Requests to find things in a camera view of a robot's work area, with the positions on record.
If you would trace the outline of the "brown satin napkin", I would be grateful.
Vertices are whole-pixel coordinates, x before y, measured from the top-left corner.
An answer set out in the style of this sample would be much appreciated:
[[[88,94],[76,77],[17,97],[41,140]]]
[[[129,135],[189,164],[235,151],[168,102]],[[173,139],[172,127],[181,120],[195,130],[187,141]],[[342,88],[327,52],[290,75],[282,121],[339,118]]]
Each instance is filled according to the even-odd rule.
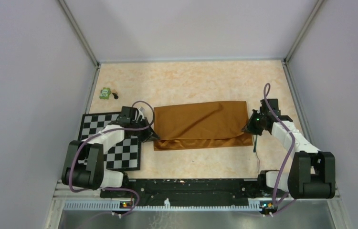
[[[242,129],[249,119],[245,101],[216,101],[155,108],[154,150],[251,146]]]

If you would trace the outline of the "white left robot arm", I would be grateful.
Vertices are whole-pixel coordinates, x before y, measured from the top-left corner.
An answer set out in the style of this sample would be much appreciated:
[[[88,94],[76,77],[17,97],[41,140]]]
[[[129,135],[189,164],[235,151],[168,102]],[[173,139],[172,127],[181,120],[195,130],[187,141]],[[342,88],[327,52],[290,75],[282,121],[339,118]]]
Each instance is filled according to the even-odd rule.
[[[129,193],[130,185],[120,171],[105,168],[104,153],[116,144],[134,136],[139,143],[156,141],[160,137],[140,108],[123,106],[116,120],[99,127],[84,140],[69,143],[62,173],[62,183],[72,192],[111,188],[118,197]]]

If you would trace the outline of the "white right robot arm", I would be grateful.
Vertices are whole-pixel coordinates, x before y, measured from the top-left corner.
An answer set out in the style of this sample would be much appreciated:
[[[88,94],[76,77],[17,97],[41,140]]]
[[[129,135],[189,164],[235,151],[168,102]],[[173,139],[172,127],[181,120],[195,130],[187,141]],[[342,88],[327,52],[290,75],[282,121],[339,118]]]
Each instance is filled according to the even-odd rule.
[[[330,199],[336,191],[336,159],[331,152],[321,151],[296,128],[293,120],[282,115],[278,99],[262,99],[243,132],[251,135],[270,133],[287,150],[279,170],[265,171],[257,182],[257,192],[277,197],[279,190],[294,199]]]

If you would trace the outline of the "small wooden black-tipped piece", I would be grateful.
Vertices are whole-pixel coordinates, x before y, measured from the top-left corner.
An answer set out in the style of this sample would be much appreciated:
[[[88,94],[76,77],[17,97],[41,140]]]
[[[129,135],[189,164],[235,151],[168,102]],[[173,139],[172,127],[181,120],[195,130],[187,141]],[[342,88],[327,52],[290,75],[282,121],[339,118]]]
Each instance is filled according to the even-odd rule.
[[[112,90],[112,95],[115,100],[119,98],[118,92],[116,90]]]

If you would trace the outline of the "green toy block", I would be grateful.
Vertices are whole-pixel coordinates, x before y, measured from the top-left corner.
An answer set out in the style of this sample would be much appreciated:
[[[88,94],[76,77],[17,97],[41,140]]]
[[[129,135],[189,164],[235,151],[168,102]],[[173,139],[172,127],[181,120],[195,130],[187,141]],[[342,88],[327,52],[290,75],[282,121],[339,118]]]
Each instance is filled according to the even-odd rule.
[[[110,95],[112,94],[111,89],[108,87],[104,87],[100,90],[100,99],[108,100],[110,98]]]

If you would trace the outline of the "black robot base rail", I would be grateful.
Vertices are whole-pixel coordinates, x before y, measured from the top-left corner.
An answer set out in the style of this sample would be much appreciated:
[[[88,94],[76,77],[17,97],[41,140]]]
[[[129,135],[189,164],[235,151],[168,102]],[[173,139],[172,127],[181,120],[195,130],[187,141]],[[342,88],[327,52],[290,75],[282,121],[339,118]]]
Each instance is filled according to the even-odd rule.
[[[140,196],[140,207],[161,206],[166,199],[174,207],[247,206],[253,198],[272,198],[273,189],[264,181],[249,178],[221,179],[130,179],[123,191],[101,191],[101,198]]]

